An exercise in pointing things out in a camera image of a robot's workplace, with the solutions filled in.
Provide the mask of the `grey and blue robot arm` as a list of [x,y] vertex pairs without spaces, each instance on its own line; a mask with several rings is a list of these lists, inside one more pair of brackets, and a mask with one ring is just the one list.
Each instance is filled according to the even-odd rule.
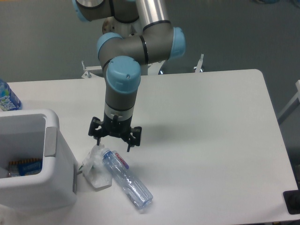
[[173,27],[163,0],[74,0],[81,21],[113,17],[121,24],[140,21],[142,32],[123,37],[103,34],[97,41],[97,56],[106,83],[104,118],[93,117],[89,136],[122,139],[129,148],[139,146],[141,127],[131,127],[141,67],[181,57],[186,50],[181,28]]

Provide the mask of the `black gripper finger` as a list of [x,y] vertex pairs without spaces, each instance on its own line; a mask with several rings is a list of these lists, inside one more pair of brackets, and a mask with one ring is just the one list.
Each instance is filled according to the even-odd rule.
[[124,135],[123,141],[127,143],[127,152],[134,146],[140,146],[142,127],[130,127],[129,131]]
[[105,136],[105,131],[103,130],[103,122],[99,118],[93,117],[91,119],[88,135],[97,141],[97,146],[100,145],[101,138]]

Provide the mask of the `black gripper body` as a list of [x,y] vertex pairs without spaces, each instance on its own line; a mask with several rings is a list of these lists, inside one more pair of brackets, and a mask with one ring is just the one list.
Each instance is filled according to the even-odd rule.
[[112,136],[121,138],[123,140],[128,140],[130,138],[130,131],[131,131],[131,120],[130,117],[127,120],[119,120],[119,117],[116,115],[113,118],[109,118],[106,114],[104,114],[103,120],[103,135],[105,136]]

